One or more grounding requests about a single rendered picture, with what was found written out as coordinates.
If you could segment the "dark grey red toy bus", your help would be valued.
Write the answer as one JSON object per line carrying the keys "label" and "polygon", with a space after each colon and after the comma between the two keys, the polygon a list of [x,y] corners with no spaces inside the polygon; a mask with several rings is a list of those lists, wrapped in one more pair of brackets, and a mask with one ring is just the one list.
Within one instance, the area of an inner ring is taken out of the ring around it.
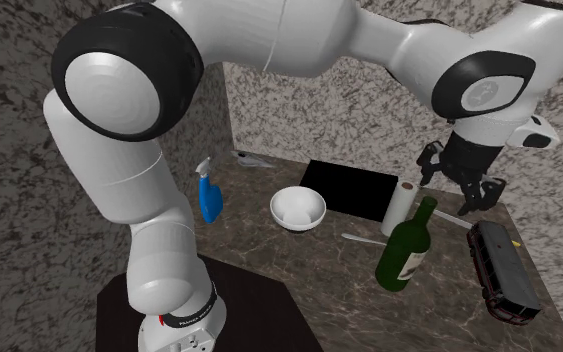
{"label": "dark grey red toy bus", "polygon": [[529,324],[542,308],[506,228],[481,220],[466,237],[490,315],[512,325]]}

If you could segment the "green wine bottle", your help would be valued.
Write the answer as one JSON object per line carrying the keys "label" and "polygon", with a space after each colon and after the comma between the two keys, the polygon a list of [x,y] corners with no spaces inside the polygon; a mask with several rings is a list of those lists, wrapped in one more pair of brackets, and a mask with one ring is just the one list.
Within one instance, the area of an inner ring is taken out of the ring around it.
{"label": "green wine bottle", "polygon": [[401,291],[417,271],[431,246],[427,223],[437,204],[435,198],[425,196],[414,216],[393,229],[375,269],[382,288]]}

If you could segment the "grey yellow-tipped long utensil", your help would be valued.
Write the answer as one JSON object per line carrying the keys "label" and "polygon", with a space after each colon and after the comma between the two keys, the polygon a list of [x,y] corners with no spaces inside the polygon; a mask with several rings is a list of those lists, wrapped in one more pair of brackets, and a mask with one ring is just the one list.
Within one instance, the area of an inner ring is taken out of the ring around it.
{"label": "grey yellow-tipped long utensil", "polygon": [[[469,222],[467,222],[467,221],[465,221],[465,220],[459,219],[459,218],[454,217],[454,216],[452,216],[452,215],[449,215],[449,214],[447,214],[447,213],[441,212],[441,211],[439,211],[439,210],[434,210],[433,213],[434,213],[434,215],[437,215],[438,217],[441,217],[442,219],[445,219],[445,220],[447,220],[447,221],[449,221],[449,222],[451,222],[451,223],[454,223],[454,224],[456,224],[456,225],[458,225],[458,226],[461,226],[461,227],[463,227],[463,228],[465,228],[465,229],[468,229],[468,230],[469,230],[469,229],[471,229],[471,228],[473,227],[473,224],[472,224],[472,223],[469,223]],[[513,245],[514,245],[515,247],[521,247],[521,246],[522,246],[522,244],[519,243],[519,242],[516,242],[516,241],[511,241],[511,242],[513,243]]]}

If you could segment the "white paper towel roll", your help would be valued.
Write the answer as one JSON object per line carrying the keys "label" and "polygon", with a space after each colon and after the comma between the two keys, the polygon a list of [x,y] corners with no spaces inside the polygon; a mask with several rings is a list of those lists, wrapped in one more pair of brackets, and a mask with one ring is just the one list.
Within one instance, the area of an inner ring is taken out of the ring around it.
{"label": "white paper towel roll", "polygon": [[418,187],[410,181],[399,181],[396,184],[380,226],[384,236],[389,237],[393,229],[406,219],[417,191]]}

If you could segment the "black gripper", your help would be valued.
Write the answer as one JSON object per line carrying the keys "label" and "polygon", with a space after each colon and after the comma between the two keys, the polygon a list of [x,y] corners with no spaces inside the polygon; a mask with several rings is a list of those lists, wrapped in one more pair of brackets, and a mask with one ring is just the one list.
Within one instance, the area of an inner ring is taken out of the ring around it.
{"label": "black gripper", "polygon": [[469,212],[486,211],[497,204],[507,182],[489,177],[487,171],[502,151],[500,146],[484,146],[465,140],[452,132],[445,148],[440,141],[427,144],[416,164],[421,168],[421,187],[430,183],[436,172],[461,187],[465,203],[459,216]]}

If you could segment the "pale grey pointed object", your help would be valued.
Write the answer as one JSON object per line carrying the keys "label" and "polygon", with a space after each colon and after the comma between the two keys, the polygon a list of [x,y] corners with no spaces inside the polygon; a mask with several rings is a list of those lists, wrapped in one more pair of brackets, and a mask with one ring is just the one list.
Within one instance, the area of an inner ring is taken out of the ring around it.
{"label": "pale grey pointed object", "polygon": [[238,164],[244,167],[274,168],[273,164],[261,159],[254,154],[236,150],[233,150],[231,154],[236,158]]}

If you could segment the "blue spray bottle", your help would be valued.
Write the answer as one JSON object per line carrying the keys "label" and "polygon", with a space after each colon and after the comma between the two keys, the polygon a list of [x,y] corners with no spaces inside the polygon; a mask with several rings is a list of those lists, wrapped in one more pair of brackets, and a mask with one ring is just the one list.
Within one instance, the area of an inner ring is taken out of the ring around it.
{"label": "blue spray bottle", "polygon": [[210,183],[210,157],[204,159],[196,168],[199,174],[199,205],[206,223],[213,223],[223,210],[220,188]]}

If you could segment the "dark robot stand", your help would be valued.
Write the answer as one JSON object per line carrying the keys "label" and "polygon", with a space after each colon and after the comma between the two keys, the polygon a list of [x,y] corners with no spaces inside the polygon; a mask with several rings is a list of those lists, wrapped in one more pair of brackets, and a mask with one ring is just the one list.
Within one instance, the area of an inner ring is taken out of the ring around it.
{"label": "dark robot stand", "polygon": [[[222,332],[215,342],[197,334],[162,352],[323,352],[285,284],[200,258],[227,308]],[[112,278],[97,295],[95,352],[138,352],[143,319],[129,305],[126,275]]]}

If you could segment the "white bowl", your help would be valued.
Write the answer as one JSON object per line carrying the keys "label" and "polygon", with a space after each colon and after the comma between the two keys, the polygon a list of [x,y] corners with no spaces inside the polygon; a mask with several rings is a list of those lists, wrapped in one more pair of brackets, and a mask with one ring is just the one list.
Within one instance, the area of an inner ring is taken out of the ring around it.
{"label": "white bowl", "polygon": [[273,195],[270,211],[275,222],[281,227],[304,232],[322,222],[327,206],[318,192],[307,187],[290,186]]}

